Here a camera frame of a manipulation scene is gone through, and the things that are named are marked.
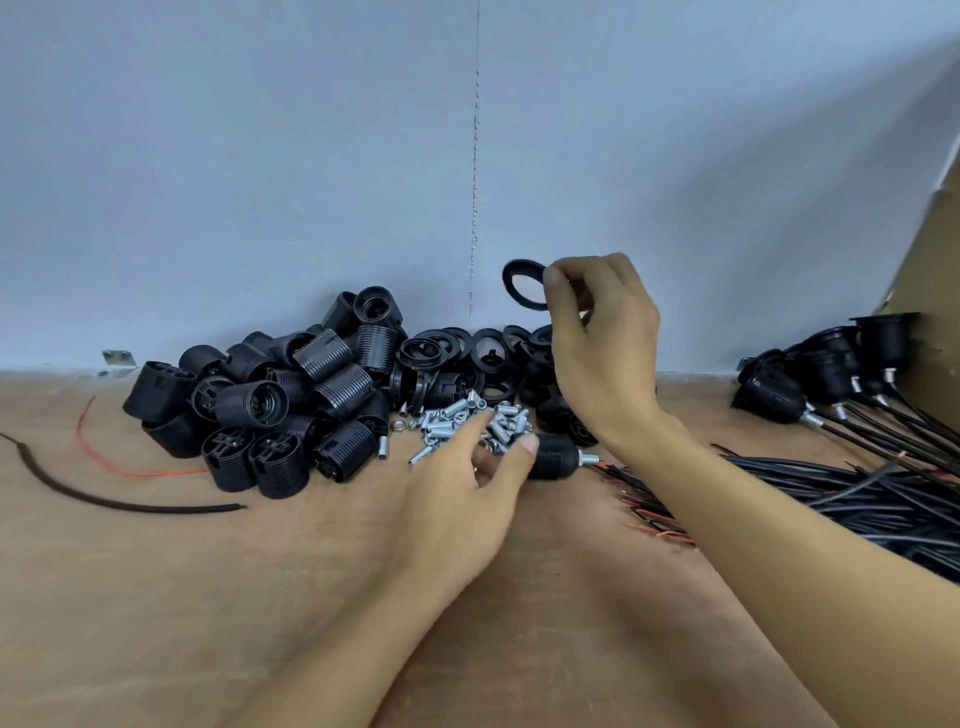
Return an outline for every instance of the black electrical cable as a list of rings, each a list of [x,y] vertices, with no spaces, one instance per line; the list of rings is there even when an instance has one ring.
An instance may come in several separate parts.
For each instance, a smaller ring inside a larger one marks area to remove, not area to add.
[[[883,476],[893,471],[898,466],[898,464],[899,464],[898,461],[890,460],[887,463],[885,463],[881,468],[871,473],[869,477],[866,477],[863,480],[861,480],[859,483],[852,485],[847,490],[840,491],[839,493],[834,493],[829,496],[824,496],[822,498],[819,498],[817,500],[814,500],[808,503],[807,506],[809,506],[810,508],[813,508],[814,506],[824,505],[825,503],[832,503],[835,500],[839,500],[840,498],[852,496],[854,493],[860,490],[863,490],[864,488],[867,488],[873,485],[874,483],[876,483]]]
[[[900,533],[863,533],[861,537],[867,541],[904,541],[910,544],[927,544],[928,546],[945,546],[960,551],[960,541],[947,539],[929,539],[924,536],[909,536]]]
[[[871,417],[871,416],[868,415],[866,412],[864,412],[862,409],[860,409],[859,406],[854,406],[853,404],[848,403],[848,404],[847,404],[847,411],[850,412],[851,414],[853,414],[855,417],[859,418],[860,420],[863,420],[863,422],[867,423],[869,426],[875,427],[876,429],[878,429],[878,430],[880,430],[880,431],[882,431],[882,432],[885,432],[885,433],[887,433],[887,434],[889,434],[889,435],[895,435],[895,436],[899,436],[899,437],[906,437],[905,434],[900,433],[900,432],[897,432],[897,431],[894,430],[892,427],[890,427],[890,426],[885,425],[884,423],[882,423],[880,420],[877,420],[876,418]],[[910,427],[910,429],[911,429],[915,434],[917,434],[918,437],[920,437],[921,439],[923,439],[923,442],[922,442],[922,443],[921,443],[921,442],[917,442],[916,440],[913,441],[914,444],[916,445],[916,447],[922,448],[922,449],[927,449],[927,450],[929,450],[929,451],[930,451],[931,453],[933,453],[933,454],[940,454],[940,455],[944,455],[944,456],[946,456],[946,457],[950,457],[950,458],[954,458],[954,459],[955,459],[958,455],[960,455],[960,449],[954,449],[949,443],[946,443],[946,442],[944,442],[944,441],[937,442],[937,441],[934,441],[934,440],[930,439],[930,434],[929,434],[929,433],[924,434],[924,431],[923,431],[921,428],[919,428],[919,427],[914,428],[913,426],[910,426],[909,423],[901,423],[901,424],[902,424],[903,426]]]
[[[916,413],[921,420],[933,428],[941,437],[950,440],[954,445],[960,445],[960,432],[957,432],[952,427],[945,425],[928,412],[925,412],[920,407],[916,406],[896,384],[891,384],[890,387],[893,389],[894,394],[897,395],[897,398],[901,402],[913,410],[913,412]]]
[[[0,437],[9,440],[16,445],[16,452],[20,456],[21,462],[30,473],[45,486],[51,490],[60,493],[62,496],[82,500],[84,503],[93,505],[102,505],[104,508],[112,508],[117,511],[130,511],[133,513],[159,513],[167,515],[199,515],[202,513],[226,513],[228,511],[238,511],[247,506],[241,503],[223,503],[221,505],[146,505],[144,503],[127,503],[123,500],[113,500],[100,496],[93,496],[84,491],[78,491],[65,483],[61,483],[53,476],[43,470],[34,458],[30,447],[26,443],[13,439],[10,435],[0,432]]]

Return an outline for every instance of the black wire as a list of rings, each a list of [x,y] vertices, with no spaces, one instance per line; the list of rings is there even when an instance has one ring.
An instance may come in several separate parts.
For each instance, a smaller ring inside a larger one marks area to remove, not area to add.
[[[957,432],[955,429],[953,429],[949,425],[946,425],[945,423],[935,418],[929,412],[926,412],[925,410],[915,405],[896,384],[891,384],[890,388],[894,391],[894,394],[897,395],[897,399],[899,399],[911,410],[913,410],[913,412],[918,417],[920,417],[921,420],[923,420],[931,428],[933,428],[936,432],[938,432],[938,434],[950,440],[954,445],[960,445],[960,432]]]
[[[9,440],[16,445],[17,454],[20,460],[26,466],[33,476],[51,490],[57,491],[64,496],[82,500],[84,503],[93,503],[102,505],[105,508],[114,508],[118,511],[133,511],[134,513],[162,513],[179,515],[197,515],[201,513],[226,513],[228,511],[238,511],[247,506],[241,503],[223,503],[221,505],[144,505],[142,503],[127,503],[123,500],[112,500],[99,496],[93,496],[90,493],[78,491],[65,483],[61,483],[53,476],[43,470],[34,458],[30,447],[26,443],[14,440],[10,435],[0,432],[0,437]]]
[[[938,446],[936,443],[931,443],[926,438],[924,438],[923,442],[920,442],[914,438],[909,438],[904,433],[897,432],[892,427],[885,425],[879,420],[875,420],[873,417],[870,417],[870,415],[861,411],[859,408],[854,407],[853,405],[849,405],[847,409],[855,417],[858,417],[859,419],[867,423],[867,425],[871,427],[875,427],[876,429],[888,435],[903,438],[906,442],[909,442],[911,445],[913,445],[913,447],[917,449],[925,450],[927,453],[934,455],[936,457],[952,458],[951,452],[948,452],[945,448]]]
[[[929,539],[926,536],[910,536],[903,533],[862,533],[860,535],[867,541],[903,541],[909,544],[927,544],[928,546],[944,546],[960,550],[960,542],[948,541],[947,539]]]
[[[871,473],[869,477],[864,478],[859,483],[855,483],[847,490],[840,491],[839,493],[834,493],[830,496],[824,496],[822,498],[818,498],[817,500],[814,500],[813,502],[808,503],[807,506],[809,506],[810,508],[813,508],[814,506],[823,505],[824,503],[832,503],[835,500],[839,500],[840,498],[852,496],[857,491],[861,491],[864,488],[867,488],[873,485],[874,483],[876,483],[883,476],[885,476],[890,471],[895,469],[898,466],[898,464],[899,464],[898,461],[890,460],[884,463],[881,468]]]

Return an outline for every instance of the red wire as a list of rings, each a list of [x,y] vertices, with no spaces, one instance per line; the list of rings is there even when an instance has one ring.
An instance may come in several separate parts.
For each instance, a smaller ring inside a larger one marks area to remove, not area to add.
[[[93,401],[96,399],[96,395],[94,395],[87,401],[86,406],[80,413],[80,417],[77,418],[77,426],[74,429],[74,436],[77,439],[77,444],[80,446],[80,449],[83,451],[84,455],[96,460],[101,466],[109,470],[111,473],[115,473],[117,475],[126,475],[127,477],[165,477],[167,475],[195,475],[197,473],[206,473],[206,470],[168,471],[165,473],[136,473],[133,471],[125,471],[119,465],[107,460],[106,457],[93,449],[93,447],[86,441],[86,436],[84,435],[84,423],[86,422],[86,416],[90,412],[90,405],[92,405]]]

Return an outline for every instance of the finger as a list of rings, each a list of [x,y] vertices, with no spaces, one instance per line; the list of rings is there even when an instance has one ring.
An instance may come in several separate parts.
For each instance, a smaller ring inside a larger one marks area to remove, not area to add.
[[[457,433],[444,447],[448,451],[458,450],[465,458],[469,459],[473,455],[473,449],[476,447],[476,444],[480,441],[480,435],[487,429],[487,424],[492,417],[492,410],[485,410],[479,415],[474,415],[460,425]]]
[[[577,294],[577,308],[581,311],[589,311],[593,308],[593,294],[582,280],[572,280],[570,286],[573,292]]]
[[[570,348],[578,343],[586,343],[587,335],[580,324],[577,294],[559,268],[551,265],[543,271],[543,293],[546,295],[546,304],[550,309],[553,346]]]
[[[634,264],[630,262],[630,259],[624,253],[612,253],[606,255],[605,259],[607,260],[608,265],[613,268],[613,272],[616,273],[616,276],[620,279],[620,282],[624,284],[634,293],[640,294],[647,299],[650,298],[650,295],[647,293],[646,286],[643,285],[643,281],[640,280],[640,274],[636,271]]]
[[[528,432],[511,445],[507,454],[500,460],[496,475],[487,486],[487,489],[493,493],[492,497],[503,498],[510,503],[516,502],[516,494],[520,492],[520,486],[526,482],[530,469],[534,467],[534,462],[537,460],[539,447],[540,438],[533,432]]]
[[[473,467],[477,469],[477,474],[484,474],[487,477],[493,477],[496,474],[497,466],[500,465],[500,458],[479,445],[473,449],[473,456],[470,458]]]
[[[565,257],[550,267],[557,268],[571,282],[582,281],[597,308],[612,304],[623,292],[623,283],[605,258],[596,255]]]

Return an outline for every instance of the black rubber ring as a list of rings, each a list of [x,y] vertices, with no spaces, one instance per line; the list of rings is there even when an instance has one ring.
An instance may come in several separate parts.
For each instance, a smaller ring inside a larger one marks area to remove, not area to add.
[[[531,301],[516,290],[516,286],[514,285],[514,276],[524,276],[543,285],[543,271],[545,270],[546,266],[542,263],[537,263],[535,260],[524,260],[523,258],[511,260],[503,266],[503,287],[507,289],[510,298],[524,308],[532,308],[535,311],[545,311],[547,310],[546,303]]]

